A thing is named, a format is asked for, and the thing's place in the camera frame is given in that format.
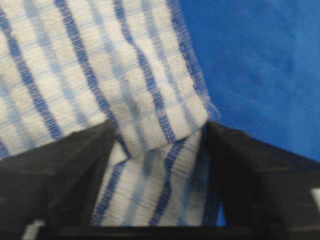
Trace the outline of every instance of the dish towel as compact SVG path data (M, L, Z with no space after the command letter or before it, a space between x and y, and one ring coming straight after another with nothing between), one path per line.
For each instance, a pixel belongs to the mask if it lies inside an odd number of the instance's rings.
M0 158L110 119L92 224L202 223L215 108L177 1L1 0L0 46Z

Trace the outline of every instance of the blue stripe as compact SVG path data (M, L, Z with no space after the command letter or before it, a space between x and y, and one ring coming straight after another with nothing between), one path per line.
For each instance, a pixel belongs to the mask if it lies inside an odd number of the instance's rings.
M131 226L132 221L134 220L134 217L136 216L137 207L141 201L141 198L143 197L145 193L145 188L148 182L148 178L151 175L151 170L153 166L153 162L158 160L156 158L156 151L157 150L151 150L146 153L145 159L143 162L143 167L141 170L141 174L139 175L139 179L137 181L137 184L134 186L133 194L131 197L131 201L129 206L126 209L126 212L124 214L122 226Z
M119 81L120 89L121 89L121 99L128 105L128 108L133 117L133 124L135 131L139 138L139 143L141 144L142 151L146 152L149 150L148 143L145 139L145 132L141 122L141 113L135 103L135 98L131 91L131 87L129 81L125 78L125 69L121 63L119 54L116 51L116 47L113 42L110 40L108 33L106 32L106 26L104 23L104 19L101 16L99 10L94 4L93 0L88 0L92 18L99 28L101 41L103 42L104 52L108 54L109 60L111 63L112 75L115 79Z
M161 126L165 139L168 143L172 143L176 141L176 136L170 126L168 116L166 115L165 104L163 97L157 87L156 80L154 78L154 74L152 72L151 66L148 63L146 56L143 54L142 50L135 43L130 28L127 23L126 13L121 0L114 0L114 11L116 18L121 24L121 30L126 41L134 48L136 52L136 56L138 59L138 63L140 68L143 71L143 75L146 82L147 90L151 93L153 98L153 103L155 106L155 114L157 116L157 120Z
M166 0L166 4L171 12L172 27L174 28L182 56L186 62L186 67L194 79L193 88L200 97L210 119L215 119L217 109L211 103L206 83L203 78L202 70L198 64L196 55L191 45L191 40L184 23L183 14L181 13L178 0Z
M76 122L84 128L88 128L88 119L81 111L81 107L76 102L73 90L69 86L68 81L65 79L63 75L62 66L57 60L57 55L56 52L53 50L50 37L45 30L42 20L39 17L38 9L36 8L32 0L24 0L24 11L34 27L38 45L42 47L44 51L44 54L50 66L51 73L58 78L63 96L72 107L72 111L75 115Z
M166 58L166 53L164 51L164 46L161 42L161 39L158 34L158 30L155 25L150 2L148 0L142 0L141 9L144 13L146 29L147 29L149 38L152 40L152 43L155 47L157 58L161 61L162 65L165 69L165 74L168 79L168 82L173 87L175 96L176 96L178 102L182 106L184 119L186 119L187 123L191 127L191 131L194 132L195 130L197 130L199 128L199 126L198 126L194 116L191 114L190 110L188 109L186 103L183 101L183 99L181 97L180 90L179 90L178 85L177 85L177 83L174 79L174 76L172 74L171 67L168 64L168 61Z
M179 140L174 143L172 148L170 149L168 155L164 159L164 184L163 189L160 194L159 200L156 204L153 215L149 221L150 226L155 226L159 223L161 217L163 216L165 210L167 209L169 199L172 194L172 186L171 186L171 175L172 175L172 167L181 151L184 147L186 139Z
M6 37L8 48L11 58L15 62L16 68L20 73L21 79L28 89L28 92L32 98L33 104L36 110L39 112L43 121L48 128L50 135L53 139L58 140L63 137L61 129L59 128L56 119L49 112L47 103L41 96L37 85L34 81L32 73L28 69L28 66L22 56L21 50L18 46L18 42L14 36L12 36L12 29L10 23L6 17L5 12L0 7L0 27Z
M55 0L54 1L56 7L59 9L62 17L63 17L63 23L66 28L67 34L69 36L70 41L72 42L73 50L76 54L78 63L80 64L83 74L86 77L87 84L95 96L95 100L99 105L99 108L101 112L103 112L106 117L113 121L114 127L118 129L118 121L115 118L114 114L109 109L109 104L102 93L101 89L99 88L99 84L96 78L96 75L92 69L92 67L89 64L88 56L85 50L85 46L83 44L83 41L80 37L76 22L72 16L72 13L67 6L65 0ZM129 150L127 146L125 145L125 142L123 138L117 134L117 140L121 144L124 152L126 153L127 157L130 158L131 155L129 153Z
M102 199L99 202L99 204L96 206L95 211L93 213L93 216L91 219L92 225L99 226L102 223L102 221L104 219L104 214L110 205L110 201L112 200L112 197L113 197L114 192L117 188L117 184L118 184L120 176L125 168L125 165L126 165L126 161L122 161L122 162L117 163L113 167L111 178L109 179L109 182L108 182L106 189L103 193Z
M4 83L3 78L0 76L0 98L3 99L6 105L6 112L8 116L8 122L15 127L15 131L19 136L19 139L23 145L24 150L33 149L35 144L32 141L31 135L26 130L22 122L20 112L15 104L15 101L9 94L9 89Z
M10 156L10 153L6 147L6 145L2 142L2 139L0 138L0 160L7 158Z
M207 186L207 192L201 226L214 227L216 226L219 212L219 196L216 186L213 184L212 158L204 146L199 151L198 160L206 164L204 170L208 175L207 184L204 184L204 186Z

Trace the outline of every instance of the textured fabric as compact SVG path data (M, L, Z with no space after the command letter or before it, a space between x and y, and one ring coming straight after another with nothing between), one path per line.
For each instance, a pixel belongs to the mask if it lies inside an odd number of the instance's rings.
M209 98L181 52L175 9L164 0L2 0L0 156L105 119L128 157L201 127Z
M215 108L176 1L1 0L0 45L0 159L110 119L92 224L202 224Z
M201 132L147 154L118 161L111 154L92 224L98 226L200 226L207 174L197 169Z

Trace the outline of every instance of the blue fabric background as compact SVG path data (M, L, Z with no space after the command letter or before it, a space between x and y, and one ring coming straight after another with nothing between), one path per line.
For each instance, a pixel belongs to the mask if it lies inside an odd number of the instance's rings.
M320 161L320 1L180 5L218 121Z

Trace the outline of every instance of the light blue stripe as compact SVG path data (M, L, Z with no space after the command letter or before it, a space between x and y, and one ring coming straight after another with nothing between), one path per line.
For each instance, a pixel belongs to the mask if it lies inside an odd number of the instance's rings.
M9 156L10 156L10 153L8 151L8 148L6 147L6 145L4 144L4 142L2 141L2 139L0 137L0 160L5 159Z
M192 170L185 180L182 194L180 196L180 215L176 223L177 226L186 225L187 208L188 208L190 196L192 193L193 177L194 177L194 171Z
M63 133L57 124L55 117L48 109L48 105L41 95L35 83L34 77L24 60L21 49L19 48L16 38L12 35L12 28L3 9L0 7L0 28L7 40L7 46L12 60L14 61L24 86L27 88L32 98L35 109L43 118L44 124L48 128L51 137L55 140L61 139Z
M139 139L139 144L141 145L142 151L146 152L149 150L149 146L145 138L145 132L141 122L141 114L137 104L135 103L135 98L132 94L129 81L125 78L125 70L120 61L119 54L117 53L115 45L110 40L108 33L106 32L106 26L103 17L99 13L94 2L92 0L88 0L88 2L91 8L93 20L100 31L100 38L103 42L104 52L108 54L111 63L112 75L119 82L121 99L127 104L130 110L133 118L133 125Z
M153 98L155 114L159 122L159 125L162 129L163 135L168 143L173 143L176 141L176 135L173 129L171 128L168 116L166 114L164 99L157 86L157 81L154 77L153 70L147 60L147 57L142 52L142 50L137 46L131 34L130 28L127 23L127 17L126 17L125 8L123 6L122 0L114 0L113 3L114 3L115 16L121 25L122 34L126 39L126 41L128 42L128 44L130 44L135 50L138 63L140 65L140 68L143 72L143 76L145 78L147 90L151 93Z
M183 98L183 100L184 100L184 101L187 101L187 100L189 100L190 98L193 98L195 95L196 95L195 92L191 92L190 94L186 95L186 96ZM166 104L166 108L167 108L167 109L174 108L174 107L176 107L177 105L178 105L178 103L177 103L176 101L170 101L170 102L168 102L168 103ZM23 111L21 114L22 114L24 117L27 117L27 116L30 116L31 113L32 113L32 110L30 109L30 110ZM96 116L96 115L99 114L99 113L101 113L100 110L92 110L92 111L88 112L88 116L94 117L94 116ZM141 116L142 116L143 118L145 118L145 117L148 117L148 116L150 116L150 115L152 115L152 114L154 114L154 113L155 113L154 109L148 109L148 110L143 111L143 112L141 113ZM132 124L132 120L131 120L131 119L126 119L126 120L122 120L122 121L121 121L121 126L122 126L123 128L125 128L127 125L130 125L130 124ZM1 119L0 119L0 128L5 128L6 125L7 125L7 122L6 122L6 121L1 121ZM73 124L73 123L72 123L72 124L63 125L63 129L64 129L65 131L68 131L68 129L71 129L72 127L74 127L74 124Z
M164 176L163 188L162 188L160 197L157 201L153 215L149 220L149 226L156 226L168 207L169 199L172 194L172 185L171 185L172 168L181 150L184 147L185 141L186 139L182 139L175 142L172 148L170 149L168 155L164 159L165 176Z
M48 61L50 66L51 73L59 80L59 85L63 97L69 102L72 108L76 123L83 126L84 128L88 128L88 119L82 112L80 105L77 103L72 88L63 75L63 68L57 59L56 52L53 50L50 37L46 32L42 20L39 17L38 9L33 3L33 0L24 0L24 11L34 27L37 37L37 43L42 47L44 51L46 60Z
M82 28L82 29L84 29L84 28L88 28L89 29L90 27L93 27L94 25L95 25L95 23L92 20L90 20L90 21L87 21L87 22L80 23L78 25L78 27ZM164 25L160 26L158 28L158 31L161 32L161 33L171 32L171 23L167 23L167 24L164 24ZM51 41L55 42L55 41L62 40L65 36L66 36L66 33L64 31L61 31L56 36L53 36L51 38ZM135 39L139 39L139 38L145 38L146 36L147 36L146 32L139 32L134 36L134 38ZM124 42L126 42L125 39L120 39L120 40L118 39L118 40L115 40L113 42L113 44L114 45L120 45L120 44L123 44ZM27 53L28 51L31 51L32 49L36 48L37 46L38 46L37 42L32 42L32 43L29 43L29 44L24 44L22 42L20 48L23 50L24 53ZM4 60L5 60L5 58L9 58L9 57L10 56L7 55L7 54L0 55L0 59L4 59Z
M129 206L127 207L123 222L121 223L122 226L130 226L132 224L132 221L134 220L134 217L136 216L136 211L139 203L141 202L141 199L145 193L146 185L148 183L148 179L151 175L151 170L154 161L157 161L156 157L157 150L151 150L145 154L145 159L143 162L143 167L141 170L141 173L139 175L139 179L137 181L137 184L135 184L131 201L129 203Z
M155 47L157 58L161 61L162 65L165 69L165 74L168 79L168 82L173 87L174 94L175 94L178 102L182 106L184 118L187 121L188 125L190 126L191 131L194 132L195 130L197 130L199 128L199 126L198 126L194 116L192 115L192 113L188 109L186 103L182 100L180 90L179 90L178 85L176 83L176 79L174 79L174 76L171 72L171 68L170 68L170 65L168 64L166 53L164 51L164 46L161 42L157 27L155 25L150 2L148 0L142 0L141 9L144 13L146 29L147 29L149 38L152 40L152 43Z
M122 161L117 163L113 167L111 177L103 193L101 201L97 204L94 210L94 213L92 215L92 218L91 218L92 225L99 226L104 220L105 212L110 206L110 201L112 200L112 197L117 188L120 176L122 175L122 172L125 166L126 166L126 161Z
M20 112L16 106L15 101L11 98L9 90L4 83L3 78L0 76L0 98L3 99L3 102L6 106L6 113L8 117L8 123L15 127L15 131L19 136L19 140L23 145L23 150L33 149L35 144L32 141L32 137L26 130L24 124L22 123L22 118Z

